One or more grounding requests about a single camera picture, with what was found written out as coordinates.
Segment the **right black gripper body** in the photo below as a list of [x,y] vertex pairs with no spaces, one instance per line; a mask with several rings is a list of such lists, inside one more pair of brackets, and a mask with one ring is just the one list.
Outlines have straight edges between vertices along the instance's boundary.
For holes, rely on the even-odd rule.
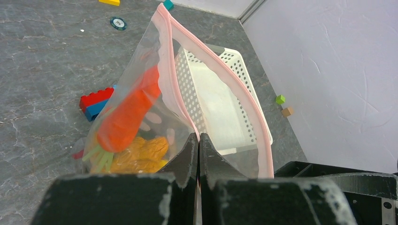
[[[338,166],[291,161],[275,171],[275,177],[317,177],[340,173],[379,173]],[[396,225],[398,200],[343,192],[359,225]]]

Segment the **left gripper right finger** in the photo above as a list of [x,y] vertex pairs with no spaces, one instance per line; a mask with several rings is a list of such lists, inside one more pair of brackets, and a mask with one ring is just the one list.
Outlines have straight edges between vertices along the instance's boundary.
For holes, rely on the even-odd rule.
[[205,225],[353,225],[340,188],[328,179],[250,179],[199,142],[202,223]]

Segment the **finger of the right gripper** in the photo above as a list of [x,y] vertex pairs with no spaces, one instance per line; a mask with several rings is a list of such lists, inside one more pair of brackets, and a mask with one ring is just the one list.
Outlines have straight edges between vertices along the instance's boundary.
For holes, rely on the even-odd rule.
[[398,199],[398,177],[385,173],[340,173],[324,175],[321,179],[333,181],[343,192]]

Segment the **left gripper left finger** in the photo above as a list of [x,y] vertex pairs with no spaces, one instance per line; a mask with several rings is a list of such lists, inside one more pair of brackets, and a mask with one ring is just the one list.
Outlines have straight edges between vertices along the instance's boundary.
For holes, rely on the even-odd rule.
[[198,138],[156,173],[76,174],[57,178],[34,225],[192,225]]

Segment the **orange yellow fruit toy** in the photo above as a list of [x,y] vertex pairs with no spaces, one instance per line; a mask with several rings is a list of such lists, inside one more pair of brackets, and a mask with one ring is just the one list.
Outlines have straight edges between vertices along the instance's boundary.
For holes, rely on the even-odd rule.
[[99,151],[90,158],[91,173],[155,173],[164,167],[168,141],[159,136],[151,140],[136,137],[130,146],[120,153]]

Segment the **orange carrot toy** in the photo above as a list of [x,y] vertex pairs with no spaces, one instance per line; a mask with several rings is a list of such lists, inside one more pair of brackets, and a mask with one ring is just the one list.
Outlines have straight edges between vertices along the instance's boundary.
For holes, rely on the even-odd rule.
[[94,144],[82,160],[91,160],[92,169],[98,173],[108,172],[114,154],[124,151],[136,137],[141,123],[160,96],[159,70],[153,66],[146,70],[136,87],[120,102],[106,111],[105,118],[94,132]]

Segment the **clear polka dot zip bag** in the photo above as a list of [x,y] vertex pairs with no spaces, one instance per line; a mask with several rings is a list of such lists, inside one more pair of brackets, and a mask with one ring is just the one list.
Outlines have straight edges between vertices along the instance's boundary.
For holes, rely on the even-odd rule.
[[[136,87],[141,75],[153,66],[159,70],[160,96],[145,115],[136,137],[151,140],[165,137],[169,147],[166,153],[168,163],[181,151],[190,134],[199,133],[184,105],[179,89],[173,40],[193,52],[207,67],[216,73],[238,98],[252,123],[257,138],[257,150],[248,150],[221,155],[239,172],[249,178],[272,178],[274,176],[271,145],[273,142],[265,116],[254,90],[243,57],[238,51],[205,44],[181,25],[160,4],[144,32],[131,61],[122,74],[112,96],[96,117],[83,148],[84,154],[94,144],[94,132],[105,118],[106,111],[117,107],[128,93]],[[82,170],[90,172],[90,160],[83,161]]]

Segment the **red chili pepper toy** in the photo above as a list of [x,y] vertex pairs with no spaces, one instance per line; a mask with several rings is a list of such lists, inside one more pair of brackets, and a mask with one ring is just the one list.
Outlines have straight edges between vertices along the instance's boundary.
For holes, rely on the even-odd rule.
[[83,157],[83,155],[84,155],[84,150],[80,150],[79,152],[74,153],[74,154],[72,155],[72,157],[73,157],[75,160],[77,160],[77,159],[81,159],[81,158]]

